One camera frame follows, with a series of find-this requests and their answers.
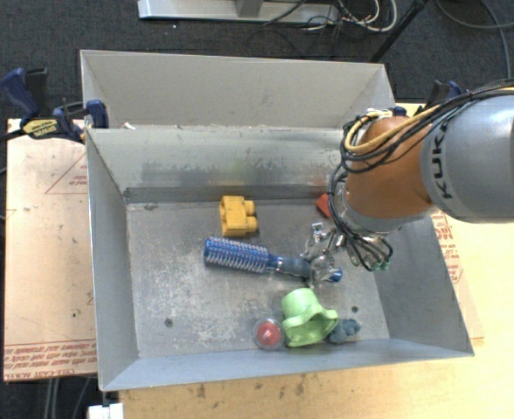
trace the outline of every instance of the orange object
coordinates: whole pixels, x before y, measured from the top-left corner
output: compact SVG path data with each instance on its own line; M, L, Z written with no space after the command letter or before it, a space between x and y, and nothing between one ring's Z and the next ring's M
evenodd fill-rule
M360 144L383 135L407 118L392 116L378 120L363 134ZM421 139L428 130L429 126L402 142L391 160L383 166L364 173L348 174L346 196L354 210L362 216L394 219L415 216L433 206L423 186L420 166ZM388 140L387 146L398 141L401 135ZM378 160L372 159L369 164ZM356 170L364 166L360 161L352 165Z
M328 208L328 194L324 193L321 197L317 199L315 205L319 209L321 213L323 213L326 217L332 217L330 210Z

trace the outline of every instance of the yellow toy block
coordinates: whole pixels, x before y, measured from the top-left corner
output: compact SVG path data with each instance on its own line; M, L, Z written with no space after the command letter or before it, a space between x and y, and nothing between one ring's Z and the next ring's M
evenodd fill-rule
M255 203L242 196L223 196L220 202L222 234L225 237L241 237L257 231Z

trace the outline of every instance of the green toy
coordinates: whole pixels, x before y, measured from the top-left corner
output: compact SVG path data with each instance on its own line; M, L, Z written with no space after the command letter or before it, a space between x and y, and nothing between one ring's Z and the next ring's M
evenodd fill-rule
M282 299L282 322L288 347L311 345L323 340L338 324L338 313L325 309L315 292L301 288Z

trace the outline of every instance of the bin floor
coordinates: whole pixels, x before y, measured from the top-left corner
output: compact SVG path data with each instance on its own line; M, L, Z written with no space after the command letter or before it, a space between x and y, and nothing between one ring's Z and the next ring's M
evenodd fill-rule
M279 256L298 257L312 223L331 225L314 201L256 200L259 230L243 241ZM252 328L262 317L282 320L282 297L305 282L284 274L257 274L207 266L204 242L221 236L218 202L127 205L136 340L141 358L256 348ZM356 319L351 340L389 338L374 275L354 267L343 252L336 284L315 292L341 319Z

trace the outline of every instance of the red object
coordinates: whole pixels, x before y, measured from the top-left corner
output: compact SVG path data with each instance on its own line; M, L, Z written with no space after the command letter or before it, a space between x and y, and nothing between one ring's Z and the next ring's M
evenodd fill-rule
M273 321L264 321L258 326L255 339L265 347L275 347L282 339L282 331Z
M319 209L321 213L323 213L326 217L332 217L330 214L330 210L328 209L328 194L324 193L321 197L317 199L315 205Z

